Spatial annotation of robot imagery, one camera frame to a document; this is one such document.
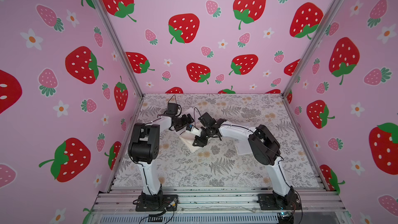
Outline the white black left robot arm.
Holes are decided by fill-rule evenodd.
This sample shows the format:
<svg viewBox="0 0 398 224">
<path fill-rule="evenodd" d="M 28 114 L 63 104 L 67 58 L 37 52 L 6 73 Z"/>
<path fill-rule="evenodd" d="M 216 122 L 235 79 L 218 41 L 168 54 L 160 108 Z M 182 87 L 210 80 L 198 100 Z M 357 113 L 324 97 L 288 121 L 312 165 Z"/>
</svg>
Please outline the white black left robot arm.
<svg viewBox="0 0 398 224">
<path fill-rule="evenodd" d="M 143 179 L 143 193 L 157 196 L 161 183 L 157 170 L 153 167 L 160 150 L 160 134 L 165 130 L 180 131 L 194 123 L 190 115 L 160 115 L 148 123 L 136 123 L 133 127 L 127 153 L 134 164 L 138 165 Z"/>
</svg>

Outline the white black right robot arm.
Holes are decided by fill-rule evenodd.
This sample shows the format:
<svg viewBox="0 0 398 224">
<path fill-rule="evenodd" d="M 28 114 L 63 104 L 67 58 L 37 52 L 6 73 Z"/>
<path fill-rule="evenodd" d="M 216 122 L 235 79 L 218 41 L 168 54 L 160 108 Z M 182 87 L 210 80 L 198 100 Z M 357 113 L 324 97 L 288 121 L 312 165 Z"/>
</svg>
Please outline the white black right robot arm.
<svg viewBox="0 0 398 224">
<path fill-rule="evenodd" d="M 224 137 L 248 143 L 254 158 L 266 166 L 272 182 L 273 193 L 284 198 L 294 194 L 294 189 L 288 184 L 280 164 L 283 161 L 280 144 L 265 125 L 246 127 L 225 121 L 199 129 L 189 124 L 186 130 L 195 135 L 193 146 L 204 147 L 207 145 L 208 139 Z"/>
</svg>

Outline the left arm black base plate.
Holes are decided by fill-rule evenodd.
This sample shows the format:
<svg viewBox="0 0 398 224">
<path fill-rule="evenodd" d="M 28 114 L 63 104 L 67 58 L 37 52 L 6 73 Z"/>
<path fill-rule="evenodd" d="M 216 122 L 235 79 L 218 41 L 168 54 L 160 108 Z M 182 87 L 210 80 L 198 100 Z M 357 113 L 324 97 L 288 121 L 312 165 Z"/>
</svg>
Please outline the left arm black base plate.
<svg viewBox="0 0 398 224">
<path fill-rule="evenodd" d="M 133 201 L 133 204 L 136 206 L 137 212 L 176 211 L 178 195 L 141 194 L 137 200 Z"/>
</svg>

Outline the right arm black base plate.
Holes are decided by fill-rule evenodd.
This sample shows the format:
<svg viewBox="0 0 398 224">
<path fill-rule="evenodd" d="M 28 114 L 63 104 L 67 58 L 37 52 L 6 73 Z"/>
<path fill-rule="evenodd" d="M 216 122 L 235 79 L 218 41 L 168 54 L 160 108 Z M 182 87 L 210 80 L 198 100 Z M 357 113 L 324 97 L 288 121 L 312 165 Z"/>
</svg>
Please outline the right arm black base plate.
<svg viewBox="0 0 398 224">
<path fill-rule="evenodd" d="M 278 194 L 258 194 L 260 209 L 264 211 L 301 210 L 302 204 L 297 194 L 282 197 Z"/>
</svg>

